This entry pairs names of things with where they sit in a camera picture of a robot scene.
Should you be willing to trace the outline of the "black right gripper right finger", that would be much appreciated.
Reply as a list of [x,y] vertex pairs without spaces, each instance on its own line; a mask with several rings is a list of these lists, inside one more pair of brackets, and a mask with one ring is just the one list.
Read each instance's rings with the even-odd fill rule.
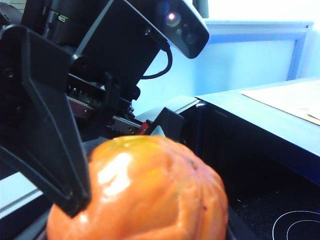
[[249,240],[250,229],[232,209],[228,209],[227,240]]

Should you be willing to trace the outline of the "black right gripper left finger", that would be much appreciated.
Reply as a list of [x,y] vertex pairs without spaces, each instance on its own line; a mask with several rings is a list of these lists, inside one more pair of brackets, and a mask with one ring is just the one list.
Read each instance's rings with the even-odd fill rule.
[[28,226],[22,233],[20,233],[15,240],[46,240],[47,239],[47,221],[49,212],[43,213],[30,226]]

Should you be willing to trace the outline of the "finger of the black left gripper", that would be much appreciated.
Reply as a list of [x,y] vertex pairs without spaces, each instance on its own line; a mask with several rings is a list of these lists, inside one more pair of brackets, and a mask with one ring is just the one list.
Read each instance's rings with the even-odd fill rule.
[[185,123],[183,116],[164,107],[149,127],[149,135],[160,135],[182,143],[181,135]]
[[0,159],[70,217],[91,199],[67,86],[71,55],[29,28],[0,32]]

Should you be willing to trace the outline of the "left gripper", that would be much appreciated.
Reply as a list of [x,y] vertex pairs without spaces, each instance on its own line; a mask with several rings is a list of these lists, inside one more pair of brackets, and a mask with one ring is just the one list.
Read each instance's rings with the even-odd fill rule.
[[107,2],[76,49],[67,94],[82,133],[101,133],[114,117],[131,118],[137,84],[152,63],[160,35],[126,0]]

